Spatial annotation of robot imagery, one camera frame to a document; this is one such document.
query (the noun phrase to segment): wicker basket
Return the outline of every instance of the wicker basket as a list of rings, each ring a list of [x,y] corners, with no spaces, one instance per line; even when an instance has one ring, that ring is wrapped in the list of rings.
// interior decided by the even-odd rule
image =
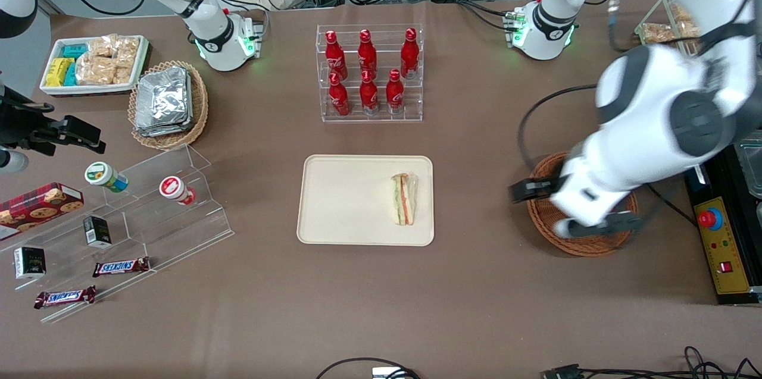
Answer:
[[[560,165],[560,162],[566,157],[566,152],[552,154],[545,157],[542,162],[537,164],[532,173],[532,178],[544,178],[552,175],[553,170]],[[638,213],[638,201],[635,195],[630,193],[626,198],[627,209],[633,213]],[[537,230],[545,236],[545,239],[558,248],[569,254],[580,255],[581,257],[602,257],[612,254],[618,248],[623,246],[632,231],[618,232],[609,236],[588,236],[585,238],[564,239],[559,238],[553,232],[553,224],[556,221],[568,218],[566,214],[550,202],[548,198],[534,199],[528,201],[530,217],[537,226]]]
[[[166,70],[169,67],[174,67],[174,65],[185,68],[188,70],[188,73],[191,74],[190,92],[191,95],[193,95],[193,118],[196,122],[193,124],[193,127],[188,130],[188,132],[169,133],[167,135],[160,135],[158,137],[144,137],[137,133],[136,130],[133,130],[133,138],[138,140],[138,142],[142,145],[147,146],[147,148],[162,149],[163,151],[167,151],[168,149],[175,148],[175,146],[179,146],[180,144],[193,143],[193,141],[196,141],[196,138],[201,135],[202,130],[204,130],[204,126],[207,124],[207,116],[209,115],[209,97],[207,95],[207,87],[204,86],[204,81],[201,80],[201,76],[199,75],[198,71],[193,68],[193,65],[190,65],[187,62],[178,62],[171,60],[169,62],[162,62],[161,64],[155,65],[154,67],[146,70],[145,73],[156,73],[158,71]],[[130,123],[133,124],[133,127],[135,126],[135,100],[137,89],[137,85],[133,86],[133,91],[130,94],[130,108],[127,109],[127,118],[130,119]]]

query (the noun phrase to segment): snickers bar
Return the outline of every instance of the snickers bar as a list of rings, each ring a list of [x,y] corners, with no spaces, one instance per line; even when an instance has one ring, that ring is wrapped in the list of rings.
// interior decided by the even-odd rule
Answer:
[[[101,274],[128,273],[134,271],[147,271],[151,268],[148,257],[141,257],[133,260],[122,260],[121,262],[95,263],[93,278]]]
[[[93,303],[93,301],[95,301],[95,285],[87,287],[84,290],[75,290],[74,292],[42,292],[35,300],[35,309],[50,308],[50,306],[66,303]]]

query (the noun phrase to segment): tabletop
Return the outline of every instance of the tabletop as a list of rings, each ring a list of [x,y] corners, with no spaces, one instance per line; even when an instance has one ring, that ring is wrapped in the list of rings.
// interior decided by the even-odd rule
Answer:
[[[623,39],[653,2],[623,2]],[[316,26],[400,21],[426,31],[424,121],[323,124]],[[620,252],[582,259],[545,241],[526,205],[508,198],[528,174],[515,139],[526,109],[596,83],[617,57],[605,7],[584,7],[571,45],[547,62],[507,49],[498,29],[457,5],[343,5],[274,12],[271,22],[260,59],[219,73],[188,45],[177,17],[52,18],[54,40],[140,34],[153,45],[150,64],[176,59],[199,70],[210,113],[193,146],[212,162],[210,189],[236,234],[54,325],[39,323],[33,295],[2,277],[1,376],[310,378],[341,358],[372,356],[432,379],[538,377],[570,363],[684,368],[687,344],[727,367],[758,359],[762,309],[716,306],[698,233],[673,211],[662,208]],[[531,154],[565,151],[593,132],[593,96],[542,106],[527,128]],[[107,151],[32,153],[27,171],[0,176],[3,198],[49,181],[84,186],[90,162],[126,168],[158,153],[131,137],[124,95],[35,99],[57,106],[55,118],[75,114],[100,127]],[[429,157],[433,243],[300,243],[302,166],[312,154]],[[675,202],[688,210],[679,192]],[[657,202],[636,194],[641,211]],[[326,377],[369,377],[370,367]]]

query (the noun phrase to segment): white tray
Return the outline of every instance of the white tray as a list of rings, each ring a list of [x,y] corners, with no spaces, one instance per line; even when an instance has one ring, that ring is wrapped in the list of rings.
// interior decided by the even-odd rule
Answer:
[[[394,223],[392,176],[419,178],[413,225]],[[310,156],[296,235],[303,243],[427,246],[433,240],[433,165],[426,156]]]
[[[138,78],[141,73],[143,63],[145,62],[145,54],[148,53],[148,40],[142,35],[122,35],[122,37],[137,38],[140,40],[138,45],[138,54],[135,56],[135,64],[133,64],[133,72],[130,75],[130,81],[128,83],[120,84],[101,84],[100,86],[45,86],[45,77],[50,71],[50,64],[52,60],[57,57],[61,57],[61,50],[63,46],[68,45],[83,45],[90,40],[94,40],[99,37],[80,37],[80,38],[62,38],[56,40],[50,51],[47,64],[45,65],[45,71],[43,72],[43,78],[40,80],[40,90],[49,94],[50,96],[90,96],[90,95],[108,95],[110,93],[130,93],[135,83],[138,83]]]

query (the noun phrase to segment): yellow snack box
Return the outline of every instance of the yellow snack box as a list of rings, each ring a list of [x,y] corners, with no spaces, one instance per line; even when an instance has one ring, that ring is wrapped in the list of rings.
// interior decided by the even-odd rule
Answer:
[[[50,62],[50,70],[45,76],[47,86],[63,86],[68,66],[74,64],[74,58],[56,58]]]

